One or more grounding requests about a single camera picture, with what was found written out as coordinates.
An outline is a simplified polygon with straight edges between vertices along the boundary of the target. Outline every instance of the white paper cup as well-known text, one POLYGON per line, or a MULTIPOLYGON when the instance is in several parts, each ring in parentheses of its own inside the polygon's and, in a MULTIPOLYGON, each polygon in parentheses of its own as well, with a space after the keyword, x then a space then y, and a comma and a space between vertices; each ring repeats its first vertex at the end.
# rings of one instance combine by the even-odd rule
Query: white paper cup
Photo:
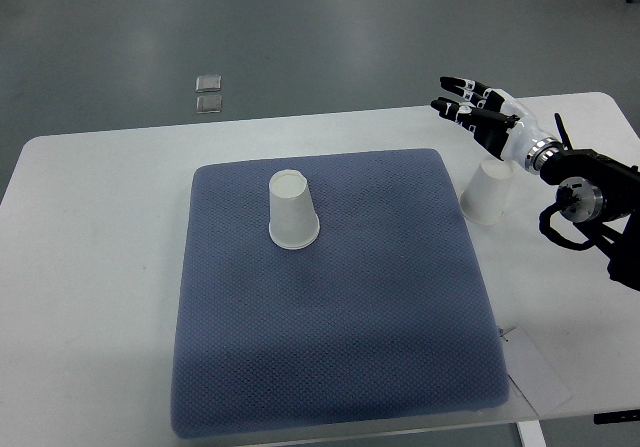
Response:
POLYGON ((320 232, 307 179, 297 170, 281 170, 269 181, 269 235, 283 249, 303 249, 320 232))
POLYGON ((514 171, 511 161, 490 158, 480 162, 469 185, 460 195, 460 207, 464 216, 482 225, 500 221, 514 171))

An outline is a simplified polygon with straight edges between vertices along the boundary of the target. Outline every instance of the white table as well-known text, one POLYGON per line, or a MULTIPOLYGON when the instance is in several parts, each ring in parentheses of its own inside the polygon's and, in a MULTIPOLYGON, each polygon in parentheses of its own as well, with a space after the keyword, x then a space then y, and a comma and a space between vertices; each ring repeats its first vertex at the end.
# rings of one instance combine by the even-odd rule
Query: white table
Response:
MULTIPOLYGON (((640 163, 640 140, 610 97, 523 102, 549 132, 560 112, 574 147, 640 163)), ((419 147, 440 152, 458 193, 486 155, 429 107, 27 143, 0 205, 0 443, 191 445, 171 431, 169 395, 194 171, 238 160, 419 147)), ((503 220, 468 225, 496 320, 504 329, 522 327, 571 391, 546 417, 637 408, 640 293, 608 279, 599 251, 570 252, 538 233, 538 215, 554 195, 554 187, 519 170, 503 220)), ((230 436, 215 445, 536 418, 512 395, 483 412, 230 436)))

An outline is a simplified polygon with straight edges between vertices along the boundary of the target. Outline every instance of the black cable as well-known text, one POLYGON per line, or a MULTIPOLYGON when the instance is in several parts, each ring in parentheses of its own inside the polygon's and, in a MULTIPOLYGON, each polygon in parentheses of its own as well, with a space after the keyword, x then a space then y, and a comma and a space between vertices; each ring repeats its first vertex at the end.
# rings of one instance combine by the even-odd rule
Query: black cable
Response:
POLYGON ((583 250, 590 249, 595 245, 595 243, 591 239, 586 240, 582 244, 573 242, 563 237, 562 234, 560 234, 560 232, 558 232, 553 227, 551 227, 551 217, 553 216, 553 214, 566 209, 571 204, 573 204, 575 200, 576 199, 571 195, 571 189, 567 189, 567 191, 564 191, 561 188, 558 191, 558 198, 555 201, 555 203, 550 205, 540 213, 539 228, 540 228, 540 233, 544 235, 546 238, 548 238, 554 244, 569 250, 583 251, 583 250))

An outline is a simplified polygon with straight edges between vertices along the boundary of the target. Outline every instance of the upside-down paper cup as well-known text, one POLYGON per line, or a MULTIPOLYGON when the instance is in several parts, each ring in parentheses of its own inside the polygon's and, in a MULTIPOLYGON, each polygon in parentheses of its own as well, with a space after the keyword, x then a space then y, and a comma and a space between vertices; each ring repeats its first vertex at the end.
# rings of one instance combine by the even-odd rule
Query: upside-down paper cup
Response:
POLYGON ((482 225, 500 221, 513 174, 511 161, 491 158, 480 162, 469 185, 460 195, 460 208, 464 216, 482 225))
POLYGON ((320 232, 307 179, 297 170, 281 170, 269 181, 269 235, 283 249, 310 245, 320 232))

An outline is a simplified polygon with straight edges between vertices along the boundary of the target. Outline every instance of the blue cushion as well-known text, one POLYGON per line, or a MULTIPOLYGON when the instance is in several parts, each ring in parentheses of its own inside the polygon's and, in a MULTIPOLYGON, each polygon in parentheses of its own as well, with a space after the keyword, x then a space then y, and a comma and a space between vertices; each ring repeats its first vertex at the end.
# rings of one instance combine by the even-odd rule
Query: blue cushion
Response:
POLYGON ((184 438, 504 403, 491 306, 439 154, 402 150, 200 168, 175 339, 184 438), (307 177, 309 247, 270 239, 271 176, 307 177))

